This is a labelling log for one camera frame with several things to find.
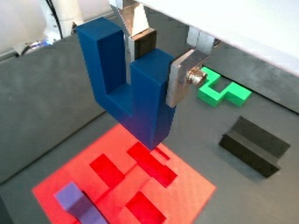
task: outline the white wall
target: white wall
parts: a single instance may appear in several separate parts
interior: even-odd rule
[[[0,54],[43,35],[46,20],[41,1],[45,0],[0,0]],[[79,6],[85,21],[111,11],[109,0],[79,0]]]

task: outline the red mat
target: red mat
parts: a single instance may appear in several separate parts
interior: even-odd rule
[[[150,151],[121,124],[32,189],[55,224],[79,223],[54,198],[71,181],[114,224],[193,223],[217,190],[163,144]]]

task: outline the gray table surface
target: gray table surface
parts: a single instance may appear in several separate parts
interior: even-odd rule
[[[170,22],[161,15],[158,17],[165,21],[162,22],[165,25],[171,23],[174,29],[178,26],[182,27],[182,24],[175,21]],[[181,41],[178,41],[178,48],[183,49]],[[173,51],[174,54],[181,51],[173,50],[174,46],[170,43],[165,49]],[[291,148],[279,159],[278,164],[282,166],[282,171],[271,178],[263,178],[219,147],[222,135],[230,130],[239,116],[245,116],[291,144]],[[50,223],[34,197],[32,188],[117,123],[109,114],[102,115],[0,186],[4,205],[15,224]],[[171,134],[163,143],[218,187],[195,223],[298,223],[298,131],[298,114],[259,94],[251,95],[242,108],[229,101],[213,108],[197,98],[197,89],[191,88],[190,95],[178,106]]]
[[[77,36],[0,65],[0,105],[2,184],[105,111]]]

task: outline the green l-shaped block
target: green l-shaped block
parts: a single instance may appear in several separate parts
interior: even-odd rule
[[[219,93],[213,88],[221,80],[221,75],[206,66],[202,68],[202,71],[209,75],[209,78],[203,86],[199,88],[198,97],[213,107],[217,107],[225,98],[241,107],[247,101],[251,91],[243,88],[238,83],[231,82]]]

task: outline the metal bracket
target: metal bracket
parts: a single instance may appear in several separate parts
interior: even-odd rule
[[[195,47],[171,65],[166,104],[175,107],[189,94],[189,87],[199,87],[207,74],[202,71],[202,64],[210,57],[211,50],[219,41],[207,33],[190,27],[187,43]]]
[[[131,61],[135,61],[155,49],[157,31],[149,25],[146,9],[141,3],[110,0],[110,4],[123,25],[126,49],[131,53]]]

